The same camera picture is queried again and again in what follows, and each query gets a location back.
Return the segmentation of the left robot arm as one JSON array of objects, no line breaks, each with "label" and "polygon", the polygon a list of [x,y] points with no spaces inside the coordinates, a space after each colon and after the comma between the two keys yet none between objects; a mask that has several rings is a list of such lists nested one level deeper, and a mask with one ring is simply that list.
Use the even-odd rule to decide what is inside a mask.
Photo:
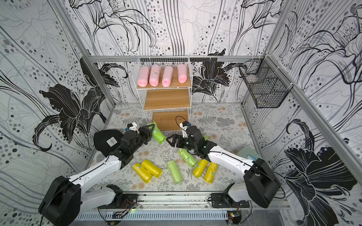
[{"label": "left robot arm", "polygon": [[134,153],[150,142],[154,129],[154,124],[138,128],[136,123],[130,123],[125,132],[103,130],[95,133],[95,148],[105,159],[78,174],[54,179],[38,212],[55,226],[68,226],[78,215],[91,209],[125,207],[126,199],[120,187],[111,184],[98,191],[90,192],[89,189],[124,168]]}]

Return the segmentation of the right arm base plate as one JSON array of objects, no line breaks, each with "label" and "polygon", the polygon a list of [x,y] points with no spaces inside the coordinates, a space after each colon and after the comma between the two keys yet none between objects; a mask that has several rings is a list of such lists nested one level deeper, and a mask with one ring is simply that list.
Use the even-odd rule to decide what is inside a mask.
[{"label": "right arm base plate", "polygon": [[222,208],[249,208],[250,203],[248,201],[240,201],[235,202],[232,200],[228,194],[224,193],[211,193],[208,201],[211,203],[212,207],[215,209],[222,209]]}]

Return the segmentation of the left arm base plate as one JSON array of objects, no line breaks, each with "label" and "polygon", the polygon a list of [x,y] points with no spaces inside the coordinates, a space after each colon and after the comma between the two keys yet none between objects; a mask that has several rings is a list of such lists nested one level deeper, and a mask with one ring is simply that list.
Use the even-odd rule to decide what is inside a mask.
[{"label": "left arm base plate", "polygon": [[114,200],[108,205],[102,205],[99,209],[122,209],[122,210],[130,210],[136,206],[138,201],[138,194],[123,194],[116,195]]}]

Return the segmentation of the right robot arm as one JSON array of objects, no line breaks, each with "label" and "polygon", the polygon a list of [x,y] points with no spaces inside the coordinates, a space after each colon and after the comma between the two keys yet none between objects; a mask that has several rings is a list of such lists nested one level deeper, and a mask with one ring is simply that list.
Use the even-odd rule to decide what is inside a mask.
[{"label": "right robot arm", "polygon": [[192,150],[200,159],[223,166],[243,178],[243,182],[233,184],[226,189],[227,195],[234,202],[252,200],[262,208],[268,208],[281,183],[265,160],[253,161],[226,151],[210,140],[205,140],[196,126],[183,129],[183,134],[167,137],[172,147]]}]

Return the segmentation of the pink trash bag roll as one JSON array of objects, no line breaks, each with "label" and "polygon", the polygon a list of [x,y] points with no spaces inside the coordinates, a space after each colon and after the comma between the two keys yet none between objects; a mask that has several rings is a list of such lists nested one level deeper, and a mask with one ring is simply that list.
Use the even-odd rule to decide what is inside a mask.
[{"label": "pink trash bag roll", "polygon": [[139,70],[137,85],[140,87],[146,87],[149,83],[150,69],[147,66],[142,66]]},{"label": "pink trash bag roll", "polygon": [[173,68],[171,66],[166,66],[164,68],[163,77],[162,77],[162,86],[169,87],[173,78]]},{"label": "pink trash bag roll", "polygon": [[179,83],[185,83],[187,81],[187,68],[188,67],[185,64],[177,66]]},{"label": "pink trash bag roll", "polygon": [[154,64],[151,67],[149,83],[152,87],[156,87],[159,84],[161,66]]}]

